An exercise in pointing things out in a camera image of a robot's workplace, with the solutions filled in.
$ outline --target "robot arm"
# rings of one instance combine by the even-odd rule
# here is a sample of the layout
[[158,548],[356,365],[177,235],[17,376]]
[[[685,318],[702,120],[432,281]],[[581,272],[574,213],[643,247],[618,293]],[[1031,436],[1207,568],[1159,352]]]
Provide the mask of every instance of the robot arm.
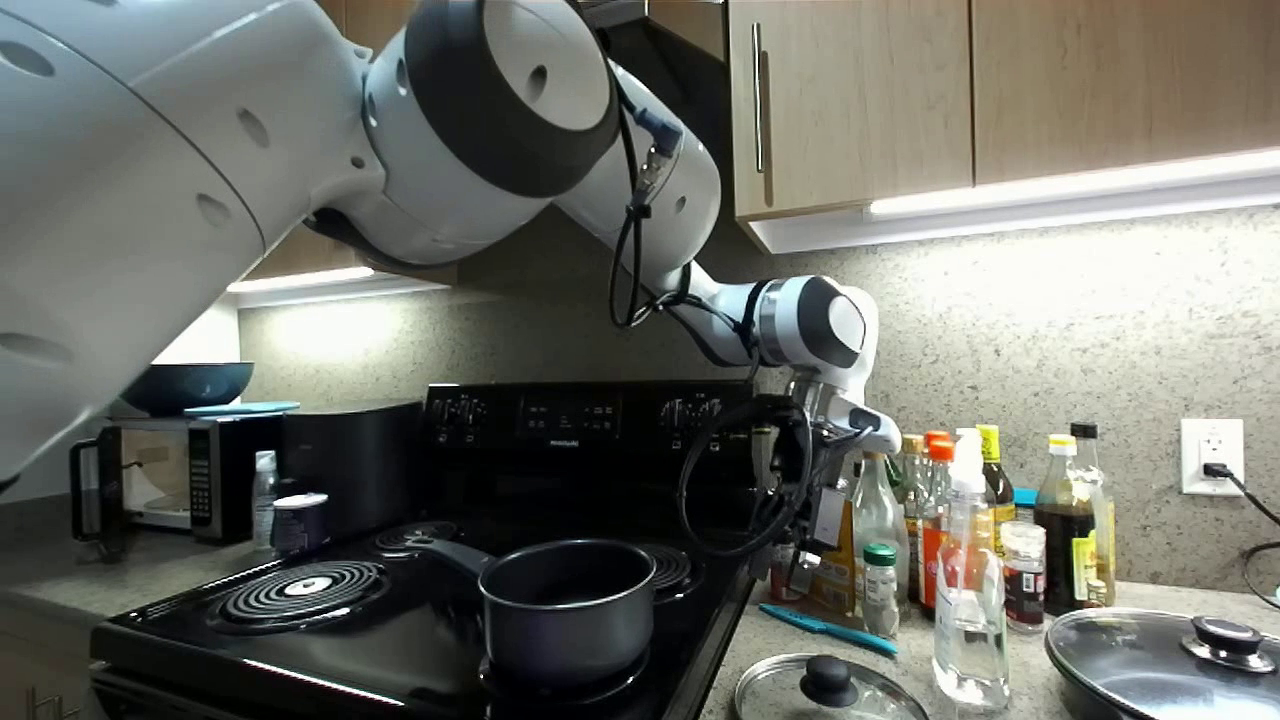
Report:
[[628,200],[648,208],[640,266],[630,251],[623,266],[700,300],[668,310],[712,361],[791,366],[814,428],[899,447],[863,405],[874,302],[822,277],[721,284],[694,263],[716,165],[572,3],[426,0],[374,60],[312,0],[0,0],[0,96],[23,109],[0,117],[0,478],[300,220],[429,266],[552,202],[611,247]]

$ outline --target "blue bowl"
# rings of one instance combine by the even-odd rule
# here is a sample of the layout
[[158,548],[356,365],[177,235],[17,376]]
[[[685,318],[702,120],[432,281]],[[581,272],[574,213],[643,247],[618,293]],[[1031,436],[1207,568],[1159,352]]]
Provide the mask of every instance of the blue bowl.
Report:
[[154,418],[182,415],[187,407],[225,405],[244,392],[252,363],[151,365],[120,398]]

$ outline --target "electric stove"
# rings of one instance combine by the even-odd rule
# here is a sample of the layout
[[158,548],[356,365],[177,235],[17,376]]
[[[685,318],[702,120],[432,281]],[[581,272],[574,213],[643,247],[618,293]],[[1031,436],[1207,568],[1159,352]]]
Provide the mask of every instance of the electric stove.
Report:
[[[733,383],[433,387],[425,507],[99,625],[97,700],[111,719],[695,717],[751,582],[742,560],[710,556],[678,530],[675,470],[698,428],[690,416],[744,392]],[[700,532],[728,544],[740,542],[754,496],[749,433],[724,433],[717,446],[699,464],[690,506]],[[500,556],[575,537],[630,541],[654,557],[654,634],[616,676],[549,692],[486,661],[475,578],[422,544],[452,539]]]

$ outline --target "microwave handle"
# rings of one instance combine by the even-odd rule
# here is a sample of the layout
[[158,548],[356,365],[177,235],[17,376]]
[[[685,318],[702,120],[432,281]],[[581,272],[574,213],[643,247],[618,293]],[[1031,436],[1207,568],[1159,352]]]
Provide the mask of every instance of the microwave handle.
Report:
[[97,438],[77,441],[70,450],[70,478],[72,478],[72,537],[87,542],[97,539],[97,533],[84,532],[84,483],[81,479],[81,455],[97,447]]

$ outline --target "lid handle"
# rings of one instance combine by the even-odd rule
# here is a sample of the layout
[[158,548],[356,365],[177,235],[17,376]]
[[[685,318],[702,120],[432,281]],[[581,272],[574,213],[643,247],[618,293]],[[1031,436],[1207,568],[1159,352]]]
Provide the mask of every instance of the lid handle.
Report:
[[858,700],[849,664],[831,655],[814,655],[804,664],[800,692],[827,707],[849,707]]
[[1196,638],[1213,650],[1233,655],[1254,655],[1262,646],[1262,634],[1248,625],[1221,618],[1197,615],[1192,618]]

